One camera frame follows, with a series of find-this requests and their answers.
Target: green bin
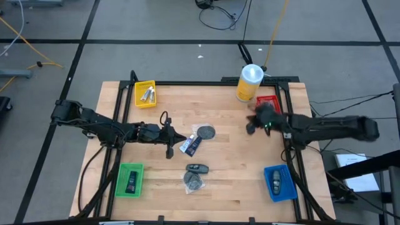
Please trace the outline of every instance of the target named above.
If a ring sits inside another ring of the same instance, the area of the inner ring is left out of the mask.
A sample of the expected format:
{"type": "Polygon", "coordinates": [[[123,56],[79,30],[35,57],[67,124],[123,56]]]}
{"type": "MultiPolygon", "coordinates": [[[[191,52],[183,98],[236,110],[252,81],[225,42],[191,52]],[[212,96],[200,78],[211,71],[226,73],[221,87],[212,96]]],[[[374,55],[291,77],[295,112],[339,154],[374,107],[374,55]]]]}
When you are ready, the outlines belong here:
{"type": "Polygon", "coordinates": [[[142,193],[143,171],[144,171],[144,165],[142,163],[121,163],[119,167],[115,196],[121,198],[140,197],[140,194],[142,193]],[[131,171],[137,172],[136,191],[134,194],[125,193],[131,171]]]}

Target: yellow wire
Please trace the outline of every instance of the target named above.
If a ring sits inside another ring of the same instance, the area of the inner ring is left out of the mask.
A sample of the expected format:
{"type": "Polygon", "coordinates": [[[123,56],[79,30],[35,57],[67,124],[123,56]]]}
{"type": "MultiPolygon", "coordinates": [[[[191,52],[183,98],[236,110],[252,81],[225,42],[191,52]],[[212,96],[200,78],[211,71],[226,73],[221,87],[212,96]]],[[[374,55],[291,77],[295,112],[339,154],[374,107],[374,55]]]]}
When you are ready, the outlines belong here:
{"type": "Polygon", "coordinates": [[[281,24],[282,18],[285,15],[286,12],[286,7],[288,6],[289,0],[285,0],[285,3],[283,5],[283,9],[281,11],[281,15],[279,16],[279,19],[277,20],[277,23],[274,28],[274,32],[272,32],[272,37],[271,41],[269,42],[269,47],[268,47],[268,53],[267,53],[267,58],[265,59],[264,66],[267,67],[268,60],[269,60],[269,53],[271,52],[271,49],[273,48],[273,42],[275,39],[276,31],[278,30],[279,25],[281,24]]]}
{"type": "MultiPolygon", "coordinates": [[[[0,20],[10,29],[12,30],[15,34],[19,34],[10,24],[8,24],[8,22],[6,22],[2,17],[0,17],[0,20]]],[[[55,63],[53,60],[49,59],[47,56],[45,56],[44,54],[42,54],[41,52],[39,52],[35,47],[32,46],[31,43],[29,43],[25,37],[23,37],[22,35],[19,35],[19,37],[36,53],[38,53],[40,56],[42,56],[44,59],[46,59],[49,62],[42,62],[43,65],[53,65],[53,66],[58,66],[59,68],[64,68],[62,65],[55,63]]],[[[36,66],[38,66],[37,64],[29,66],[27,69],[32,69],[35,68],[36,66]]],[[[10,85],[12,83],[12,81],[15,79],[16,77],[12,77],[1,89],[0,92],[2,92],[8,85],[10,85]]]]}

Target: white paper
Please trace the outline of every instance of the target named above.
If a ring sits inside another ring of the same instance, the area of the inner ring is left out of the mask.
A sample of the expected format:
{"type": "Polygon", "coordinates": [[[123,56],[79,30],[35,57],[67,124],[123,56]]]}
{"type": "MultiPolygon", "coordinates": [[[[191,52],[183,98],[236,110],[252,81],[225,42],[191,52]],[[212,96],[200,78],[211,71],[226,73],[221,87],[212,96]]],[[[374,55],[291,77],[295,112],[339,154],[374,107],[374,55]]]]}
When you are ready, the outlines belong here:
{"type": "MultiPolygon", "coordinates": [[[[365,154],[337,154],[336,162],[339,167],[347,166],[366,160],[365,154]]],[[[345,185],[355,192],[378,191],[379,187],[373,174],[365,174],[359,177],[344,180],[345,185]]]]}

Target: blue bin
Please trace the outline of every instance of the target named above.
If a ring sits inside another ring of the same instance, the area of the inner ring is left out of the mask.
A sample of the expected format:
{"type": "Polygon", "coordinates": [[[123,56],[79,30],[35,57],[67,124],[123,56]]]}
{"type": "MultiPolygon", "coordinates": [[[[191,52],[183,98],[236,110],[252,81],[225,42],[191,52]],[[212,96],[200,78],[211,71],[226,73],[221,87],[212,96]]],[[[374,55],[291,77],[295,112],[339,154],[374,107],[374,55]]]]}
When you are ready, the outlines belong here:
{"type": "Polygon", "coordinates": [[[282,164],[265,167],[264,176],[265,180],[267,181],[269,195],[274,203],[289,199],[296,199],[298,197],[298,193],[294,188],[292,177],[290,176],[288,165],[282,164]],[[281,172],[281,191],[278,195],[273,194],[272,191],[273,172],[276,170],[281,172]]]}

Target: white lid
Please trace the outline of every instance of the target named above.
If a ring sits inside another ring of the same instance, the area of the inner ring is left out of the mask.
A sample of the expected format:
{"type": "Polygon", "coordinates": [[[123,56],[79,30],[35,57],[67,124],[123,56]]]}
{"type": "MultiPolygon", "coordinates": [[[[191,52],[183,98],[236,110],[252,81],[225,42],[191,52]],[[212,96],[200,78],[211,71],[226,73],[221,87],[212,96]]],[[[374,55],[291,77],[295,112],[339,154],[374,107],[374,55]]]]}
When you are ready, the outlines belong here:
{"type": "Polygon", "coordinates": [[[260,83],[264,78],[264,71],[255,64],[248,64],[242,69],[243,78],[250,83],[260,83]]]}

